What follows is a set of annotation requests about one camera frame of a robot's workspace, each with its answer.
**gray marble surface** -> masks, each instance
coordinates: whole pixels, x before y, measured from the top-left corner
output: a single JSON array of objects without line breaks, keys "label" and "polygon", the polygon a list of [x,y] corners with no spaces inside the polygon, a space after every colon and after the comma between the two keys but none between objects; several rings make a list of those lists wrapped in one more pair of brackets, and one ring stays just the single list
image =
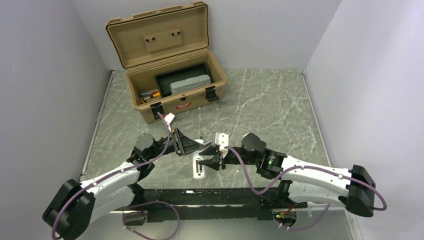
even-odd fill
[{"label": "gray marble surface", "polygon": [[[299,70],[230,69],[221,101],[176,116],[173,127],[196,139],[208,140],[228,128],[230,146],[239,146],[242,136],[253,132],[267,147],[295,158],[328,166],[318,127]],[[160,121],[147,124],[133,109],[125,72],[112,79],[103,114],[87,164],[85,179],[106,173],[124,162],[141,133],[156,139],[166,136]],[[240,188],[248,187],[239,165],[206,169],[206,178],[193,179],[191,156],[168,154],[140,182],[144,188]],[[269,180],[247,166],[255,187]]]}]

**black toolbox latch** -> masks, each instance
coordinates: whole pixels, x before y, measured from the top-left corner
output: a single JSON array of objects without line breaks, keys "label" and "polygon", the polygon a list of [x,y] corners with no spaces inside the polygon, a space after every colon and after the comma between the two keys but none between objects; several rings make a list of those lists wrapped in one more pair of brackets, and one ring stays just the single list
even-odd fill
[{"label": "black toolbox latch", "polygon": [[161,118],[158,113],[165,115],[164,107],[162,106],[161,102],[150,105],[150,109],[151,109],[151,112],[153,113],[155,120]]},{"label": "black toolbox latch", "polygon": [[217,96],[217,94],[215,92],[215,86],[207,87],[205,90],[206,90],[206,94],[205,94],[204,98],[209,103],[212,103],[213,101],[217,101],[217,100],[220,99],[220,97]]}]

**tan toolbox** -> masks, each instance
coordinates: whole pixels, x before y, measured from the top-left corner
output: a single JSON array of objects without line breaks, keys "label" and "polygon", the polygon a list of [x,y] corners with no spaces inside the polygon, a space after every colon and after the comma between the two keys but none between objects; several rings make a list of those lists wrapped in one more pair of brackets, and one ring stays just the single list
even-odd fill
[{"label": "tan toolbox", "polygon": [[[125,69],[132,105],[146,123],[157,113],[178,114],[216,102],[227,77],[208,50],[208,5],[203,1],[173,6],[132,17],[111,19],[106,30]],[[211,84],[143,103],[140,93],[157,90],[158,74],[206,63]]]}]

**white wall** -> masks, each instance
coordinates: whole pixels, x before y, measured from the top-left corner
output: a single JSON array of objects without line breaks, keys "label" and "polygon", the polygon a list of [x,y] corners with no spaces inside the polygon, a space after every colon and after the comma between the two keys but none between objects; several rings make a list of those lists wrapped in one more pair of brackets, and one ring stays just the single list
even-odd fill
[{"label": "white wall", "polygon": [[79,179],[108,71],[69,0],[0,1],[0,239],[49,239],[42,214]]},{"label": "white wall", "polygon": [[[223,68],[305,69],[341,0],[206,0],[210,49]],[[72,0],[109,69],[121,69],[105,30],[113,18],[191,0]]]},{"label": "white wall", "polygon": [[343,0],[306,68],[332,164],[365,166],[387,200],[366,240],[424,234],[423,23],[422,0]]}]

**red label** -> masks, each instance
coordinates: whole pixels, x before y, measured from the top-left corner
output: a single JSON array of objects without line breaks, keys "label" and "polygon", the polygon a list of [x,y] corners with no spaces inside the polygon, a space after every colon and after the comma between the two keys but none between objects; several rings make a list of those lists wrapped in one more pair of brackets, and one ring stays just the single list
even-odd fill
[{"label": "red label", "polygon": [[192,104],[191,102],[187,102],[187,103],[184,103],[183,105],[176,106],[176,109],[182,109],[184,107],[190,106],[191,104]]}]

